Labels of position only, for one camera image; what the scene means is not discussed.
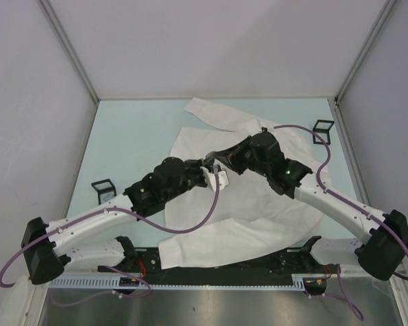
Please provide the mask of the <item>white button-up shirt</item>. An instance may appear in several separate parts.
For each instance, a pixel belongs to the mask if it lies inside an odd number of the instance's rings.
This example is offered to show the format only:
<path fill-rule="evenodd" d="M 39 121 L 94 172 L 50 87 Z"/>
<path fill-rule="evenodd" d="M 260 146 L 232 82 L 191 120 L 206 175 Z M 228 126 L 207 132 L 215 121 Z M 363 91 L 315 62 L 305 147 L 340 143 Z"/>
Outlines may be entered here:
<path fill-rule="evenodd" d="M 207 129 L 182 128 L 171 149 L 173 157 L 199 159 L 268 128 L 287 158 L 313 170 L 320 165 L 307 139 L 292 128 L 280 129 L 275 122 L 200 98 L 192 99 L 186 110 L 206 123 Z M 171 241 L 200 252 L 225 247 L 266 255 L 310 237 L 323 220 L 322 212 L 277 195 L 256 173 L 229 172 L 228 180 L 229 186 L 218 196 L 210 189 L 195 187 L 168 202 L 165 223 L 176 235 L 159 245 Z"/>

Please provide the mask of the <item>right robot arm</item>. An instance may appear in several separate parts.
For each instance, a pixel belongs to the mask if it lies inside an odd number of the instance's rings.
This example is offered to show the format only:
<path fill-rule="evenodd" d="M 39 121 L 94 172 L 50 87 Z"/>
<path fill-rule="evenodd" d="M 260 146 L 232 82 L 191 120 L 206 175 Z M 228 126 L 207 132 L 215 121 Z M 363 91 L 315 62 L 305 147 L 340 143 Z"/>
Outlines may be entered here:
<path fill-rule="evenodd" d="M 267 130 L 208 157 L 238 175 L 250 170 L 263 176 L 280 196 L 314 207 L 355 236 L 356 247 L 335 254 L 323 248 L 324 240 L 317 241 L 300 255 L 301 267 L 307 272 L 317 272 L 325 264 L 355 264 L 376 279 L 389 280 L 408 256 L 404 214 L 397 210 L 385 213 L 327 187 L 310 167 L 286 158 L 277 139 Z"/>

